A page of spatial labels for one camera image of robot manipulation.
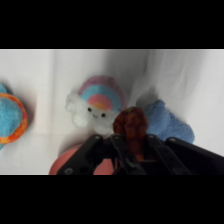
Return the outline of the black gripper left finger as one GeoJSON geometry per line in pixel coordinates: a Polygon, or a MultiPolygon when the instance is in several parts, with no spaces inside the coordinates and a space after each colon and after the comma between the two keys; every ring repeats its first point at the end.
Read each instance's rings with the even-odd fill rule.
{"type": "Polygon", "coordinates": [[[146,175],[146,171],[128,149],[120,135],[111,135],[110,141],[112,145],[110,154],[114,165],[114,175],[146,175]]]}

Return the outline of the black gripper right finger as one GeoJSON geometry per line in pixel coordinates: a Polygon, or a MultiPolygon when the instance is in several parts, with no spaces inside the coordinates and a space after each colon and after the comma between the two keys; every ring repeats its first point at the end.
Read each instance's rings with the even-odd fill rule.
{"type": "Polygon", "coordinates": [[[163,143],[156,135],[147,136],[149,146],[155,151],[159,160],[166,167],[171,175],[187,175],[188,169],[173,153],[173,151],[163,143]]]}

